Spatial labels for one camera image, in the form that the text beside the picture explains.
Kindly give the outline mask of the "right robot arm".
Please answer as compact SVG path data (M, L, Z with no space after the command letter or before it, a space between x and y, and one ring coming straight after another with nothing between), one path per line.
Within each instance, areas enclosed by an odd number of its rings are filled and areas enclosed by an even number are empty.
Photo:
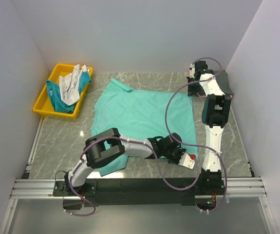
M204 60L191 64L187 77L187 95L202 93L206 99L202 111L205 125L205 157L200 174L200 185L206 189L222 188L222 166L219 159L224 127L228 122L231 97L216 81L217 75L208 69Z

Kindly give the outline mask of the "mint green polo shirt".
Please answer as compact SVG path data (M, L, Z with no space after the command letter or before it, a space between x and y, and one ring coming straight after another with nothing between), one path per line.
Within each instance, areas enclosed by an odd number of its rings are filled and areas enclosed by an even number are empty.
M136 90L112 78L94 105L93 136L110 128L135 139L177 133L189 154L197 155L192 99L185 94Z

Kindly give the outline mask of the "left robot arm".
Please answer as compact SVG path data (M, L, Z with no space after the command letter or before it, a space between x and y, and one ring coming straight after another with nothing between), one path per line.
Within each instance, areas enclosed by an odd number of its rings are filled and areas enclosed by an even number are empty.
M122 155L144 159L165 157L170 163L193 169L195 161L187 153L187 149L182 148L175 139L181 140L176 133L167 137L157 136L137 140L120 135L117 128L101 132L86 140L79 162L65 175L66 191L71 191L71 187L83 186L94 169L103 168Z

